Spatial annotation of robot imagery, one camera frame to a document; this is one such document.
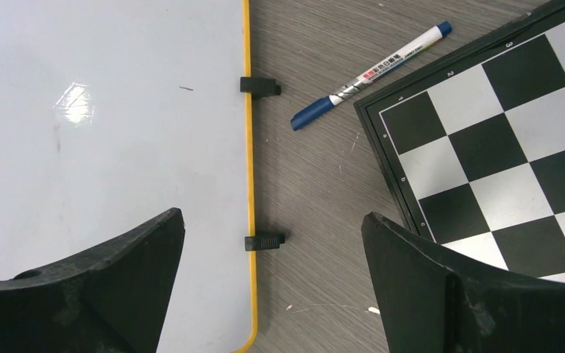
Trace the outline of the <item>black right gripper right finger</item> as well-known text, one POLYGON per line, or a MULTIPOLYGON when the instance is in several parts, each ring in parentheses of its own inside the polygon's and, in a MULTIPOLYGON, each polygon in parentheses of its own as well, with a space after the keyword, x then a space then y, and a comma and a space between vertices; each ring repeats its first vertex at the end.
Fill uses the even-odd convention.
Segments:
POLYGON ((565 283, 474 260, 379 213, 361 234, 391 352, 565 352, 565 283))

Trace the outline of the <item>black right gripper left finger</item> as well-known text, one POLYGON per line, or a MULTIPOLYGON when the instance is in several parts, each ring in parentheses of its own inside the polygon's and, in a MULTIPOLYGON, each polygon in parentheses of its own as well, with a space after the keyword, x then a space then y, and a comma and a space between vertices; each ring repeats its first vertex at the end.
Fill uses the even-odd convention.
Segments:
POLYGON ((155 352, 185 239, 182 211, 0 280, 0 352, 155 352))

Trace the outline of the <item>yellow framed whiteboard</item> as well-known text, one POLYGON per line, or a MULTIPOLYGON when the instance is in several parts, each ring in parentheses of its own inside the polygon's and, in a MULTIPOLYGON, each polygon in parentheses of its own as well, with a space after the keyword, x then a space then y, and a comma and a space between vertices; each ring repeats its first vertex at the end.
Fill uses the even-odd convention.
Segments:
POLYGON ((0 279, 176 207, 160 352, 257 333, 247 1, 0 1, 0 279))

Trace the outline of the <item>white blue whiteboard marker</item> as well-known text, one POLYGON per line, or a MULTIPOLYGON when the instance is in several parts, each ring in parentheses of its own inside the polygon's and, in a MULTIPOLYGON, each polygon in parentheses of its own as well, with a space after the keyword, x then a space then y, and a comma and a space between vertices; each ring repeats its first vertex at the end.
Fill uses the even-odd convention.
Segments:
POLYGON ((383 58, 378 63, 364 71, 328 96, 317 99, 312 104, 296 113, 290 121, 293 131, 304 128, 317 118, 338 106, 343 101, 356 95, 363 89, 370 86, 380 77, 400 67, 412 57, 430 48, 452 31, 449 21, 444 21, 433 26, 422 35, 412 40, 394 53, 383 58))

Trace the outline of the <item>black whiteboard stand clip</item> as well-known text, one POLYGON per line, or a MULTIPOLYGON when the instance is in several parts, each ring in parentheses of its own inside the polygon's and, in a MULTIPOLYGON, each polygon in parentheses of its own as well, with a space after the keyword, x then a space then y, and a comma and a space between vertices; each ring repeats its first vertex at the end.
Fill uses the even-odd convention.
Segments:
POLYGON ((276 79, 243 76, 240 78, 240 92, 251 94, 253 99, 261 99, 279 96, 282 93, 282 86, 276 79))

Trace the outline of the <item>black white chessboard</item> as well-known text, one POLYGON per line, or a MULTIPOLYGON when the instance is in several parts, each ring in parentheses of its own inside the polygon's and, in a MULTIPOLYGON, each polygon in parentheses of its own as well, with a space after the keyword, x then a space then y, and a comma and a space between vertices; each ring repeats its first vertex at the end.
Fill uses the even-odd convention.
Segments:
POLYGON ((413 233, 565 282, 565 1, 550 1, 359 101, 413 233))

